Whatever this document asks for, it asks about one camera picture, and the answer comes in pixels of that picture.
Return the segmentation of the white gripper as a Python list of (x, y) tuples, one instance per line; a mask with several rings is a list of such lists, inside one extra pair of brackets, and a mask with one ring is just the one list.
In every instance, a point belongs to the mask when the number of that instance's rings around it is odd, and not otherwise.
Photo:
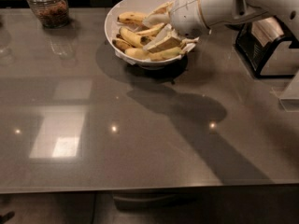
[(235, 24), (242, 15), (242, 0), (176, 0), (165, 2), (142, 21), (146, 27), (167, 24), (143, 50), (156, 53), (178, 47), (181, 37), (209, 35), (213, 27)]

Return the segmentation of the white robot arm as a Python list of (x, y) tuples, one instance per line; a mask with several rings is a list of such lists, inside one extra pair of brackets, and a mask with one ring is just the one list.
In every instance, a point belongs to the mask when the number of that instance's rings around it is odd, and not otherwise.
[(298, 14), (299, 0), (175, 0), (162, 14), (151, 11), (143, 24), (169, 23), (180, 35), (194, 38), (220, 25), (275, 16), (299, 39)]

